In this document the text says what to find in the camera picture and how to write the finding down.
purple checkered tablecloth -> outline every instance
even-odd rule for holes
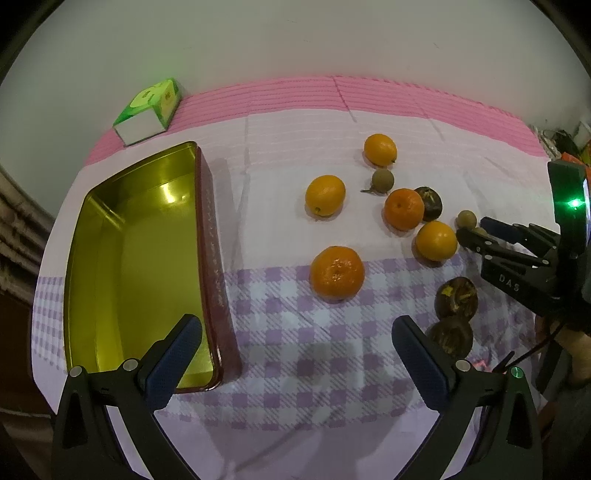
[[[460,251],[439,268],[415,258],[366,262],[359,294],[333,304],[310,291],[308,266],[229,272],[243,375],[213,391],[175,395],[163,414],[281,430],[377,421],[416,408],[421,400],[392,347],[392,321],[409,314],[423,329],[436,322],[435,293],[446,280],[463,275],[478,288],[471,361],[491,365],[534,341],[531,312],[483,282],[477,261]],[[38,281],[33,352],[65,371],[63,289],[60,277]]]
[[[31,350],[67,373],[64,352],[64,277],[39,277],[33,304]]]

blue gripper pad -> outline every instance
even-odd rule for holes
[[[168,343],[168,348],[159,352],[157,363],[145,378],[144,400],[151,411],[168,404],[201,344],[201,337],[201,321],[195,315],[185,314],[164,340],[152,346],[156,347],[160,342]]]
[[[425,405],[432,410],[442,411],[449,403],[453,388],[450,383],[453,382],[454,373],[445,357],[437,359],[447,362],[447,365],[444,364],[443,368],[440,368],[436,359],[426,348],[432,347],[429,343],[432,343],[433,347],[440,348],[425,336],[409,316],[401,316],[394,320],[392,344],[396,352],[408,370]]]

metal tin box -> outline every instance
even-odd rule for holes
[[[194,142],[94,187],[74,230],[64,292],[68,369],[141,358],[185,313],[203,339],[178,391],[208,390],[241,368],[217,239],[212,175]]]

cable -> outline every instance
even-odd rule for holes
[[[538,350],[540,350],[543,347],[545,347],[546,345],[548,345],[552,340],[554,340],[554,338],[556,338],[556,335],[558,335],[558,332],[562,330],[562,327],[565,324],[566,324],[566,320],[562,320],[558,324],[558,326],[556,327],[556,330],[553,331],[550,335],[548,335],[544,340],[542,340],[540,343],[538,343],[537,345],[535,345],[533,348],[529,349],[526,353],[524,353],[523,355],[521,355],[517,360],[513,360],[510,364],[508,364],[505,367],[505,372],[507,370],[509,370],[511,367],[516,366],[518,363],[522,362],[523,360],[525,360],[529,356],[533,355]]]

green led light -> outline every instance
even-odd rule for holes
[[[523,378],[524,373],[523,370],[519,367],[512,367],[511,368],[511,375],[513,375],[515,378]]]
[[[580,207],[582,204],[584,204],[584,202],[581,202],[579,199],[573,199],[567,203],[567,205],[571,208]]]

